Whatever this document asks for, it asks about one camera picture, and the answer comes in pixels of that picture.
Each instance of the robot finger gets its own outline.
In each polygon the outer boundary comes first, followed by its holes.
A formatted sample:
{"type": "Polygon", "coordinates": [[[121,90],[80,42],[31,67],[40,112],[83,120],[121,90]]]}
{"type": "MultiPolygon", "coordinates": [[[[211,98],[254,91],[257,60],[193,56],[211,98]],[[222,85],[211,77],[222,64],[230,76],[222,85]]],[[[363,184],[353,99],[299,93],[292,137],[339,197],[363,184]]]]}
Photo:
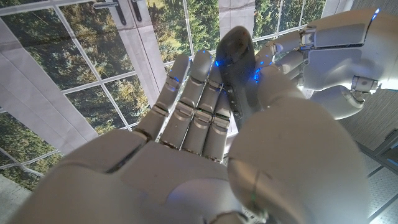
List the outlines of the robot finger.
{"type": "Polygon", "coordinates": [[[282,57],[276,65],[283,74],[288,74],[289,72],[295,70],[303,63],[304,57],[301,52],[293,50],[289,52],[285,57],[282,57]]]}
{"type": "Polygon", "coordinates": [[[199,50],[193,59],[191,74],[169,122],[160,137],[160,143],[174,149],[180,149],[188,126],[195,113],[197,104],[205,86],[211,66],[211,55],[199,50]]]}
{"type": "Polygon", "coordinates": [[[205,145],[203,146],[202,156],[216,162],[222,162],[226,135],[231,124],[231,108],[229,106],[228,96],[223,90],[215,109],[215,115],[207,133],[205,145]]]}
{"type": "Polygon", "coordinates": [[[193,115],[181,150],[201,155],[222,87],[223,84],[220,71],[218,67],[213,64],[209,79],[201,95],[197,110],[193,115]]]}
{"type": "Polygon", "coordinates": [[[256,69],[272,64],[273,56],[300,47],[300,39],[300,33],[295,31],[266,43],[256,54],[256,69]]]}
{"type": "Polygon", "coordinates": [[[155,140],[158,137],[160,129],[171,112],[170,110],[177,97],[181,83],[188,72],[189,65],[190,59],[184,54],[175,59],[155,105],[135,128],[136,131],[149,136],[151,140],[155,140]]]}

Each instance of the forest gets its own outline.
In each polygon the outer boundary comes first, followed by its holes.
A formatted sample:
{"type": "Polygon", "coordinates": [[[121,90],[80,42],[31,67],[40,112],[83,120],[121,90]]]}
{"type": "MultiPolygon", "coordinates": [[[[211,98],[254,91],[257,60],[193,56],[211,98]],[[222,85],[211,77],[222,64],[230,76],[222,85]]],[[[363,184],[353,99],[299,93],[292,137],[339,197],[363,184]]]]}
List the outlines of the forest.
{"type": "MultiPolygon", "coordinates": [[[[9,113],[0,113],[0,147],[17,162],[27,162],[55,150],[29,128],[24,126],[9,113]]],[[[60,153],[55,153],[44,159],[27,165],[28,168],[41,173],[46,173],[62,158],[60,153]]],[[[0,152],[0,166],[12,164],[14,161],[0,152]]],[[[0,174],[11,179],[25,188],[32,190],[40,179],[39,176],[24,172],[18,166],[0,169],[0,174]]]]}

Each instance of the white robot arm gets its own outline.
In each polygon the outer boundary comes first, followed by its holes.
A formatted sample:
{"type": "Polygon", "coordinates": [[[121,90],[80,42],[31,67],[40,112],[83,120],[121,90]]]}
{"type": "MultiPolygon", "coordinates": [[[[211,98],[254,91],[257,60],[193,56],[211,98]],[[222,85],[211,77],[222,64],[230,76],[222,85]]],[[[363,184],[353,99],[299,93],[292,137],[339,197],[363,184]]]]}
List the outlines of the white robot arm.
{"type": "Polygon", "coordinates": [[[376,8],[319,19],[268,42],[256,55],[256,67],[271,63],[275,54],[296,50],[277,62],[280,69],[318,91],[311,99],[336,119],[345,118],[363,108],[365,94],[398,89],[397,22],[376,8]]]}
{"type": "Polygon", "coordinates": [[[206,50],[196,54],[174,105],[190,64],[178,56],[133,132],[111,131],[66,156],[10,223],[249,223],[243,207],[269,223],[366,223],[364,167],[335,118],[360,110],[362,93],[396,88],[398,28],[376,23],[386,18],[397,20],[375,9],[320,19],[257,55],[236,27],[213,66],[206,50]],[[290,81],[299,76],[321,90],[313,101],[290,81]],[[332,116],[314,101],[338,109],[332,116]],[[231,115],[239,134],[226,168],[231,115]]]}

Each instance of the white panel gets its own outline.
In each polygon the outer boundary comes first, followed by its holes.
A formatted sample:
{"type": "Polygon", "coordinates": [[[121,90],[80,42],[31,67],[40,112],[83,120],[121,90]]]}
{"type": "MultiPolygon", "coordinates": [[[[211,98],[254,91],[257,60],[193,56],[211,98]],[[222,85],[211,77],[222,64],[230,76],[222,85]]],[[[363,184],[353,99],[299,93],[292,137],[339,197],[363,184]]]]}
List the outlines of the white panel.
{"type": "Polygon", "coordinates": [[[220,37],[236,26],[243,26],[253,35],[254,0],[219,0],[220,37]]]}
{"type": "Polygon", "coordinates": [[[371,204],[369,216],[398,194],[398,176],[387,168],[369,178],[371,204]]]}
{"type": "Polygon", "coordinates": [[[398,200],[388,206],[370,224],[396,224],[398,223],[398,200]]]}
{"type": "Polygon", "coordinates": [[[154,28],[150,22],[146,1],[137,2],[139,5],[142,22],[136,21],[133,8],[129,1],[120,1],[121,9],[126,19],[122,25],[115,8],[109,8],[119,35],[131,59],[138,79],[148,98],[148,103],[153,106],[165,83],[165,70],[157,45],[154,28]]]}
{"type": "Polygon", "coordinates": [[[366,175],[369,175],[371,172],[376,170],[378,167],[381,165],[376,162],[375,160],[371,159],[369,156],[361,153],[364,164],[365,164],[365,169],[366,169],[366,175]]]}
{"type": "Polygon", "coordinates": [[[64,154],[97,137],[2,20],[0,30],[0,105],[64,154]]]}
{"type": "Polygon", "coordinates": [[[353,3],[353,0],[326,0],[326,4],[322,12],[322,17],[349,11],[353,6],[353,3]]]}

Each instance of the green foliage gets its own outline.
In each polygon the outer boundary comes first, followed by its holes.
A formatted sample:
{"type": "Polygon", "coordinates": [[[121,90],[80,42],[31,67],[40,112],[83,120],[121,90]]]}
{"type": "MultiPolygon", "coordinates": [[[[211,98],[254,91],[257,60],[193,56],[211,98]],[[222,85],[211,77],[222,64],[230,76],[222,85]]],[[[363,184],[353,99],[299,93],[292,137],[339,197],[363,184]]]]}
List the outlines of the green foliage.
{"type": "Polygon", "coordinates": [[[106,83],[105,86],[129,124],[139,122],[150,110],[147,97],[136,75],[106,83]]]}
{"type": "Polygon", "coordinates": [[[0,114],[0,133],[0,147],[18,162],[29,161],[55,150],[9,113],[0,114]]]}
{"type": "Polygon", "coordinates": [[[0,174],[29,190],[33,190],[40,180],[39,176],[24,172],[19,166],[0,170],[0,174]]]}
{"type": "Polygon", "coordinates": [[[178,54],[191,55],[182,0],[147,0],[163,62],[175,60],[178,54]]]}
{"type": "Polygon", "coordinates": [[[281,0],[256,0],[253,38],[276,33],[281,0]]]}
{"type": "Polygon", "coordinates": [[[216,49],[220,41],[218,1],[187,0],[187,5],[194,51],[216,49]]]}
{"type": "Polygon", "coordinates": [[[21,4],[28,4],[33,2],[40,2],[43,0],[2,0],[0,1],[0,8],[9,6],[18,6],[21,4]]]}
{"type": "Polygon", "coordinates": [[[8,156],[6,156],[0,152],[0,166],[12,164],[12,163],[14,163],[14,161],[12,161],[10,158],[8,158],[8,156]]]}
{"type": "Polygon", "coordinates": [[[308,24],[314,20],[320,19],[326,0],[306,0],[301,24],[308,24]]]}
{"type": "Polygon", "coordinates": [[[303,0],[284,0],[279,31],[299,26],[303,0]]]}
{"type": "Polygon", "coordinates": [[[53,9],[1,19],[61,90],[96,81],[53,9]]]}
{"type": "Polygon", "coordinates": [[[101,78],[133,71],[109,9],[94,9],[94,2],[60,9],[101,78]]]}
{"type": "Polygon", "coordinates": [[[124,126],[118,112],[100,86],[69,93],[67,98],[98,134],[124,126]]]}
{"type": "Polygon", "coordinates": [[[26,165],[26,167],[36,170],[37,172],[41,172],[42,174],[47,173],[51,167],[57,164],[62,159],[62,154],[55,153],[51,156],[47,156],[43,159],[35,161],[31,164],[26,165]]]}

